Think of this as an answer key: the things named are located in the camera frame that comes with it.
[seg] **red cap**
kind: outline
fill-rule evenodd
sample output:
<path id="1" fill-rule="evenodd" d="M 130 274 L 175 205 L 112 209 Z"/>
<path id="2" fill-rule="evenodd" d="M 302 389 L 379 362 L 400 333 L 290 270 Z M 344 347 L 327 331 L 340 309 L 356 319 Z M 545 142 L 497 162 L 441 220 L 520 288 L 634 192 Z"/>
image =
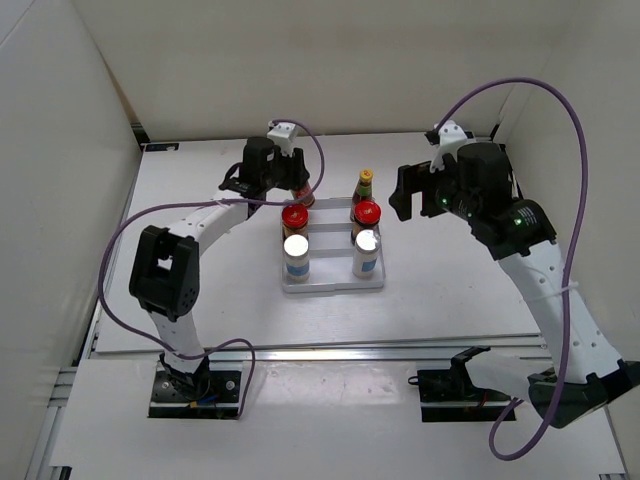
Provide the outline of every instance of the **red cap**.
<path id="1" fill-rule="evenodd" d="M 289 205 L 282 210 L 282 222 L 291 228 L 304 227 L 309 221 L 309 212 L 304 205 Z"/>
<path id="2" fill-rule="evenodd" d="M 373 225 L 374 223 L 378 223 L 380 221 L 380 215 L 382 211 L 380 210 L 380 206 L 376 202 L 371 202 L 369 200 L 365 200 L 356 205 L 355 209 L 355 217 L 360 223 L 365 225 Z"/>

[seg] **white table surface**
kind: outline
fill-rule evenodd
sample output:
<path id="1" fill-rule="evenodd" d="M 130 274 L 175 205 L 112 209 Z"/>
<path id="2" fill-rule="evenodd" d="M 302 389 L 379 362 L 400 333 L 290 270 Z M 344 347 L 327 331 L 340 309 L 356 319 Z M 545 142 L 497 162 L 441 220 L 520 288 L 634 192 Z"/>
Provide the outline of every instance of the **white table surface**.
<path id="1" fill-rule="evenodd" d="M 76 479 L 563 479 L 623 471 L 602 410 L 550 429 L 502 462 L 490 423 L 421 422 L 415 364 L 261 362 L 240 421 L 148 419 L 156 362 L 80 364 L 52 456 Z M 540 418 L 519 407 L 497 446 L 511 452 Z"/>
<path id="2" fill-rule="evenodd" d="M 358 172 L 372 168 L 374 196 L 382 207 L 381 233 L 387 272 L 381 291 L 285 294 L 281 285 L 279 208 L 263 207 L 223 236 L 201 260 L 200 297 L 194 309 L 198 335 L 211 346 L 232 337 L 256 345 L 421 339 L 538 332 L 509 278 L 489 252 L 451 214 L 398 221 L 388 205 L 397 167 L 432 158 L 422 134 L 321 137 L 326 176 L 318 198 L 351 196 Z M 130 213 L 159 203 L 210 198 L 224 173 L 242 159 L 245 140 L 183 142 L 174 152 L 145 153 Z M 313 143 L 300 138 L 307 168 L 316 178 Z M 272 191 L 270 199 L 288 194 Z M 154 332 L 147 314 L 128 293 L 140 231 L 167 225 L 187 210 L 158 212 L 125 232 L 108 300 L 121 318 Z M 103 315 L 99 352 L 156 349 Z"/>

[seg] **bottle with yellow label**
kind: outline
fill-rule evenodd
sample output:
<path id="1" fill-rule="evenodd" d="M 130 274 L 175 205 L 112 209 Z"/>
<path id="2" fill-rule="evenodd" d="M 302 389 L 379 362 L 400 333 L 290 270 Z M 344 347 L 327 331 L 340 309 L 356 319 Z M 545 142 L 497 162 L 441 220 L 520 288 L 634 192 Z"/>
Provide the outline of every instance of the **bottle with yellow label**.
<path id="1" fill-rule="evenodd" d="M 353 222 L 355 217 L 356 205 L 363 201 L 373 200 L 373 189 L 371 182 L 373 180 L 373 170 L 365 168 L 360 172 L 360 179 L 356 185 L 356 189 L 351 197 L 351 221 Z"/>

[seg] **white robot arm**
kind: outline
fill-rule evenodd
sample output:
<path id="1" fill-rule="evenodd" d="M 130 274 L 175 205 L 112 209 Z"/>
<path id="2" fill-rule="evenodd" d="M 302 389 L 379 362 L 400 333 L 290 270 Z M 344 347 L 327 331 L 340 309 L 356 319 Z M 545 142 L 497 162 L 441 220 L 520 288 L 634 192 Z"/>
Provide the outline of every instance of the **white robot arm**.
<path id="1" fill-rule="evenodd" d="M 280 122 L 266 137 L 247 140 L 242 162 L 227 172 L 220 185 L 220 190 L 244 200 L 200 208 L 164 228 L 148 226 L 140 236 L 129 292 L 149 313 L 160 339 L 173 348 L 160 361 L 174 388 L 187 399 L 201 398 L 210 383 L 209 361 L 192 313 L 200 293 L 200 257 L 224 233 L 249 219 L 272 188 L 308 201 L 309 172 L 302 150 L 293 147 L 296 136 L 296 125 Z M 221 198 L 218 192 L 212 200 Z"/>
<path id="2" fill-rule="evenodd" d="M 496 390 L 530 402 L 544 416 L 556 386 L 563 347 L 564 261 L 542 208 L 513 198 L 509 159 L 500 146 L 463 138 L 449 121 L 436 139 L 433 162 L 398 169 L 389 199 L 398 218 L 411 218 L 411 196 L 422 194 L 422 216 L 451 212 L 464 219 L 511 278 L 549 347 L 553 365 L 472 348 L 452 359 L 452 390 Z M 640 384 L 640 363 L 625 362 L 598 329 L 582 297 L 569 284 L 571 343 L 562 397 L 551 425 L 562 428 Z"/>

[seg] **white wall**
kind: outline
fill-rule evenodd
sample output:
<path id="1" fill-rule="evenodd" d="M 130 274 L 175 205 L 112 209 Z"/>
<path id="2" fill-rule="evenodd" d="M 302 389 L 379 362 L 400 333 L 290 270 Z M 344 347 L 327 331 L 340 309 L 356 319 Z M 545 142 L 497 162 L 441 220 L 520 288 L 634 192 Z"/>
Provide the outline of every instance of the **white wall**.
<path id="1" fill-rule="evenodd" d="M 23 477 L 57 371 L 82 341 L 98 258 L 139 158 L 73 6 L 27 7 L 0 2 L 3 479 Z"/>
<path id="2" fill-rule="evenodd" d="M 420 131 L 476 85 L 537 75 L 578 0 L 74 0 L 154 140 Z M 495 125 L 509 89 L 459 120 Z"/>
<path id="3" fill-rule="evenodd" d="M 575 279 L 586 302 L 628 360 L 640 360 L 640 2 L 584 1 L 543 78 L 560 88 L 584 124 L 590 191 Z M 536 92 L 508 140 L 526 195 L 540 201 L 564 247 L 580 182 L 575 134 L 567 115 Z M 640 478 L 640 393 L 611 407 L 633 478 Z"/>

